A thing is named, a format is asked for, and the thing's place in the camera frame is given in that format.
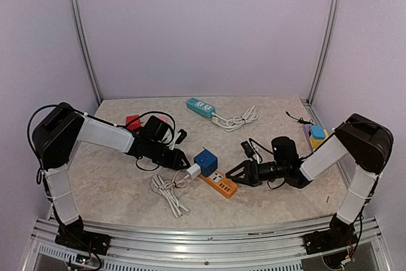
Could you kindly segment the white usb charger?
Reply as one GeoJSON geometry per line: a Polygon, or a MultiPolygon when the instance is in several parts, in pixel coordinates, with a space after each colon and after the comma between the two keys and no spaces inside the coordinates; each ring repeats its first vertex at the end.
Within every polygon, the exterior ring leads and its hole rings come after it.
{"type": "Polygon", "coordinates": [[[172,188],[185,188],[189,181],[196,179],[201,174],[201,168],[198,164],[193,164],[187,169],[177,171],[171,181],[165,181],[162,188],[169,190],[172,188]]]}

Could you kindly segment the orange power strip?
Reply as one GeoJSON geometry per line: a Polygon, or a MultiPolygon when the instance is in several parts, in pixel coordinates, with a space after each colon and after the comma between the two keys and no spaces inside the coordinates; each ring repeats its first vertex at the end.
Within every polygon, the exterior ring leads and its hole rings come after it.
{"type": "Polygon", "coordinates": [[[226,199],[232,198],[237,192],[237,184],[226,178],[225,175],[219,171],[213,172],[208,177],[200,174],[199,178],[226,199]]]}

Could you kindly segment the blue cube adapter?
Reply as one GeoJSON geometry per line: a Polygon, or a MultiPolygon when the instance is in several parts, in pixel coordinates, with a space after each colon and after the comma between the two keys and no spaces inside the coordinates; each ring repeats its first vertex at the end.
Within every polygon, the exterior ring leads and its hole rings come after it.
{"type": "Polygon", "coordinates": [[[197,154],[193,161],[200,167],[201,175],[206,178],[218,169],[218,158],[207,149],[197,154]]]}

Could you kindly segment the pink plug adapter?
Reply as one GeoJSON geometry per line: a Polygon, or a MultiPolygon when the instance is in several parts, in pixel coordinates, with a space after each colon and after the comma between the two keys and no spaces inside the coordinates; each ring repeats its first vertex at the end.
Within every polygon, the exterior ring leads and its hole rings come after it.
{"type": "Polygon", "coordinates": [[[168,122],[167,116],[159,115],[159,116],[157,116],[157,117],[158,117],[160,120],[164,121],[164,122],[168,122]]]}

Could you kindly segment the red cube socket adapter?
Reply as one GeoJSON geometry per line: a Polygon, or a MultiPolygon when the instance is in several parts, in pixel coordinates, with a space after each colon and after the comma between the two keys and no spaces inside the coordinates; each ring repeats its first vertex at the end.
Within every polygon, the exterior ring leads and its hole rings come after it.
{"type": "Polygon", "coordinates": [[[139,115],[127,116],[124,126],[130,131],[138,129],[141,126],[139,115]]]}

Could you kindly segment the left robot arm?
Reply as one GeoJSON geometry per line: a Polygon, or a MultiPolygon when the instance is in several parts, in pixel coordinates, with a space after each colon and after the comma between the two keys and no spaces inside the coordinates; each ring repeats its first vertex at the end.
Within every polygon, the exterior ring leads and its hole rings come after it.
{"type": "Polygon", "coordinates": [[[48,115],[35,127],[27,127],[27,139],[38,163],[36,180],[43,185],[48,201],[58,222],[55,242],[82,251],[101,246],[107,250],[110,236],[88,232],[76,208],[69,180],[69,167],[82,143],[114,150],[136,160],[149,159],[158,167],[184,170],[190,167],[185,153],[177,146],[187,132],[176,130],[172,116],[166,123],[161,111],[148,111],[139,117],[147,122],[139,128],[130,124],[114,124],[73,108],[69,103],[45,105],[38,114],[49,110],[48,115]]]}

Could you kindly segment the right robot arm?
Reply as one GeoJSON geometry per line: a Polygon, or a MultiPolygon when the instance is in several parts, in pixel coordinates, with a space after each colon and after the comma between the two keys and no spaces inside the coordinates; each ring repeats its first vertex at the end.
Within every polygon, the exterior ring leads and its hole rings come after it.
{"type": "Polygon", "coordinates": [[[354,222],[372,199],[390,159],[393,144],[393,134],[388,128],[359,114],[352,114],[306,157],[299,156],[294,140],[287,136],[271,141],[271,162],[255,160],[253,148],[249,142],[243,142],[241,146],[248,158],[229,170],[226,177],[251,187],[282,178],[292,187],[305,188],[340,159],[352,156],[356,171],[329,228],[303,237],[307,253],[312,254],[344,247],[358,240],[354,222]]]}

